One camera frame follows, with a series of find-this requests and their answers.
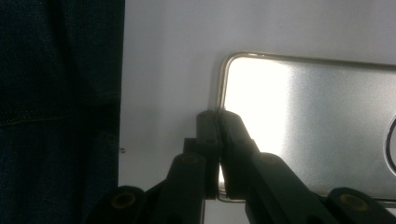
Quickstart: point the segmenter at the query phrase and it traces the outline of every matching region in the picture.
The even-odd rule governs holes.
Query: silver metal plate
[[[396,66],[244,52],[227,59],[219,89],[219,107],[315,193],[396,200]]]

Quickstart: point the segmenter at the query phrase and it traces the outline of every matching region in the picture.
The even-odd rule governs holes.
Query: denim fabric
[[[0,1],[0,223],[82,223],[117,186],[123,14]]]

